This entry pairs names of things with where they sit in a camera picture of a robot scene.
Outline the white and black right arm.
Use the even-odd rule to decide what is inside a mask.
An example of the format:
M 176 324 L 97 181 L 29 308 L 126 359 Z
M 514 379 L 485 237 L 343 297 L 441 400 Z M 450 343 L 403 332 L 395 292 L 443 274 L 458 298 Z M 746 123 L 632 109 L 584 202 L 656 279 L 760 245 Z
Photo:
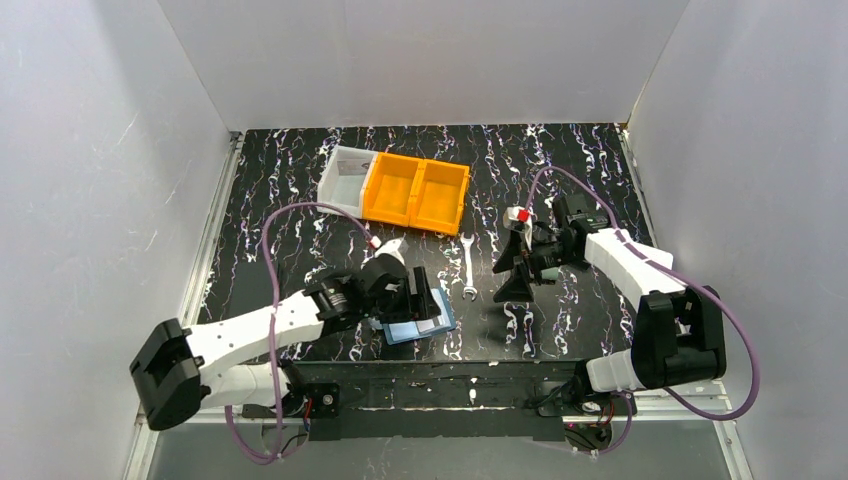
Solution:
M 571 380 L 540 398 L 574 406 L 612 392 L 648 390 L 713 380 L 726 371 L 721 310 L 708 294 L 652 266 L 662 252 L 630 241 L 605 213 L 590 211 L 584 196 L 559 196 L 555 221 L 534 221 L 521 206 L 506 209 L 509 238 L 493 266 L 508 273 L 499 303 L 531 303 L 533 288 L 556 282 L 561 267 L 591 266 L 635 308 L 629 349 L 580 361 Z

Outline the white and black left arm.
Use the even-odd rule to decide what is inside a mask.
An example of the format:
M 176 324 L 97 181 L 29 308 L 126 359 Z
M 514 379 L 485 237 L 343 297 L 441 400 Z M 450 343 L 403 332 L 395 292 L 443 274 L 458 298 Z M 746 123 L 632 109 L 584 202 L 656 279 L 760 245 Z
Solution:
M 156 325 L 129 366 L 149 428 L 164 431 L 199 411 L 236 405 L 294 414 L 320 393 L 276 352 L 376 322 L 392 325 L 448 320 L 444 293 L 423 267 L 407 269 L 386 254 L 359 271 L 335 272 L 272 303 L 217 323 Z

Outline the blue card holder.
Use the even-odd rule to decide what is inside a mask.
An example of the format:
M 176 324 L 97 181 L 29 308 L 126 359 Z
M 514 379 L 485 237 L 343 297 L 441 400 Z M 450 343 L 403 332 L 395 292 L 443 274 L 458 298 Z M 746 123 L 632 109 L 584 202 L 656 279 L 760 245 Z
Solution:
M 440 314 L 432 319 L 382 324 L 377 319 L 368 320 L 368 325 L 383 333 L 388 345 L 398 345 L 430 338 L 454 330 L 457 321 L 449 303 L 449 297 L 441 287 L 431 289 Z

